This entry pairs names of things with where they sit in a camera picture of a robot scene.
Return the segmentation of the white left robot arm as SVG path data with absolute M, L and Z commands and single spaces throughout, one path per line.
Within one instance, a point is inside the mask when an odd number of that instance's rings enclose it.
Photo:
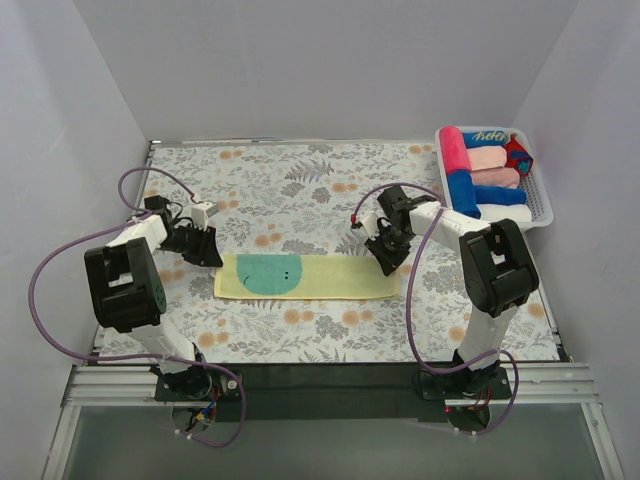
M 210 202 L 193 205 L 188 216 L 171 212 L 172 202 L 160 195 L 144 199 L 144 216 L 101 248 L 85 252 L 84 262 L 96 319 L 101 327 L 139 342 L 155 363 L 157 375 L 174 393 L 193 400 L 213 388 L 196 345 L 162 316 L 165 289 L 155 265 L 157 251 L 175 253 L 198 267 L 220 268 Z

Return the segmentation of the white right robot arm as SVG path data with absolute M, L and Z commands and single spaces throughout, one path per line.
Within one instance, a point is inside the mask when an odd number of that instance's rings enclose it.
M 394 273 L 408 258 L 411 242 L 434 240 L 458 254 L 471 318 L 448 367 L 418 363 L 425 384 L 445 393 L 475 397 L 499 377 L 502 343 L 508 326 L 529 296 L 539 276 L 519 226 L 510 219 L 489 223 L 463 215 L 422 189 L 409 197 L 408 183 L 374 189 L 381 215 L 353 212 L 351 227 L 367 235 L 365 245 L 384 275 Z

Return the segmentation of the green yellow cloth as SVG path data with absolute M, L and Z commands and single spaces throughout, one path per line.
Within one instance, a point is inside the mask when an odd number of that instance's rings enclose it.
M 214 296 L 234 300 L 369 300 L 399 293 L 368 256 L 229 254 L 214 276 Z

